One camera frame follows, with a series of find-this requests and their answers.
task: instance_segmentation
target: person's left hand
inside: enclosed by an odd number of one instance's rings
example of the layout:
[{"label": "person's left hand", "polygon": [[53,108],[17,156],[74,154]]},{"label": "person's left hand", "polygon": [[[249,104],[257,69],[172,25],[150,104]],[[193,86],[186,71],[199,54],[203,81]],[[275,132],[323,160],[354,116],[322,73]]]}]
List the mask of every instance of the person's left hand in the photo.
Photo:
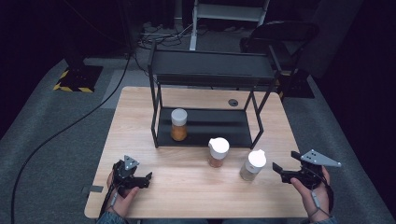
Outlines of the person's left hand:
[{"label": "person's left hand", "polygon": [[[110,188],[112,179],[113,179],[113,172],[110,173],[110,175],[108,176],[108,179],[107,179],[107,187],[108,188]],[[109,207],[107,209],[107,211],[111,212],[111,213],[115,213],[122,218],[125,218],[126,215],[128,215],[129,206],[131,205],[131,203],[134,200],[134,197],[136,196],[138,191],[139,191],[139,187],[135,187],[133,189],[126,190],[125,198],[123,198],[121,195],[118,195],[113,206]],[[117,187],[113,190],[113,192],[111,192],[111,196],[110,196],[110,199],[108,202],[109,205],[111,204],[111,201],[112,201],[114,194],[116,192],[117,192]]]}]

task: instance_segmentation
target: black chair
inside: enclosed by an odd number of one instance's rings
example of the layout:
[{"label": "black chair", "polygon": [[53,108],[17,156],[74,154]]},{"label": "black chair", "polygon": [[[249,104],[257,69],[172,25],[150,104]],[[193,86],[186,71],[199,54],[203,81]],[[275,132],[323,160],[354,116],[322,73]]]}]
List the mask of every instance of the black chair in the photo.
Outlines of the black chair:
[{"label": "black chair", "polygon": [[269,21],[258,26],[249,37],[239,42],[241,52],[268,53],[272,46],[282,68],[277,92],[281,100],[287,96],[290,83],[295,78],[297,63],[304,47],[318,35],[318,26],[305,21]]}]

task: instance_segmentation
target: transparent bottle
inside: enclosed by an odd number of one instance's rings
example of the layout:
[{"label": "transparent bottle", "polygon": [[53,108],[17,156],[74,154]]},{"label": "transparent bottle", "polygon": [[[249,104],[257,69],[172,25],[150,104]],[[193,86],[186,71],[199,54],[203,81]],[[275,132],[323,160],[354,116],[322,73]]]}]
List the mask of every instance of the transparent bottle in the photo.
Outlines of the transparent bottle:
[{"label": "transparent bottle", "polygon": [[251,151],[242,165],[240,175],[244,180],[252,181],[265,163],[267,163],[267,159],[265,158],[265,152],[263,150]]},{"label": "transparent bottle", "polygon": [[175,141],[183,141],[187,137],[187,111],[181,108],[174,109],[171,114],[171,137]]},{"label": "transparent bottle", "polygon": [[222,166],[230,149],[230,144],[225,138],[218,137],[211,138],[208,145],[210,148],[209,165],[215,168]]}]

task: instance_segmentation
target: bottle cap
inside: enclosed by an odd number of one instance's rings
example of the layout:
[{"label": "bottle cap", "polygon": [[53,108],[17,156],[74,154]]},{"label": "bottle cap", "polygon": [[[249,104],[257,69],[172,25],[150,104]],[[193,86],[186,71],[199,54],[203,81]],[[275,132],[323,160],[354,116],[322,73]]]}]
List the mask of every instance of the bottle cap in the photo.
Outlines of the bottle cap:
[{"label": "bottle cap", "polygon": [[187,122],[187,111],[181,108],[174,109],[171,114],[172,123],[176,126],[183,126]]},{"label": "bottle cap", "polygon": [[252,151],[248,154],[247,161],[245,162],[246,168],[253,174],[257,174],[262,167],[267,163],[265,152],[261,149]]},{"label": "bottle cap", "polygon": [[230,148],[230,144],[225,138],[211,138],[209,141],[210,155],[217,160],[224,159]]}]

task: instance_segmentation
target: spice bottle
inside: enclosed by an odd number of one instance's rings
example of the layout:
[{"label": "spice bottle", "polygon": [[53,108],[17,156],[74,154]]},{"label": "spice bottle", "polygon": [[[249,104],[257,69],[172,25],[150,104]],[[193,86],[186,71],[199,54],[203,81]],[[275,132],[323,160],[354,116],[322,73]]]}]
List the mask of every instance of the spice bottle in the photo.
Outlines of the spice bottle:
[{"label": "spice bottle", "polygon": [[263,150],[251,151],[245,163],[242,165],[240,175],[244,180],[252,181],[265,163],[267,163],[267,159],[265,158],[265,152]]},{"label": "spice bottle", "polygon": [[227,156],[230,144],[224,138],[211,138],[209,141],[210,156],[209,165],[215,168],[222,166],[225,156]]},{"label": "spice bottle", "polygon": [[187,137],[187,111],[181,108],[174,109],[171,117],[171,136],[175,141],[183,141]]}]

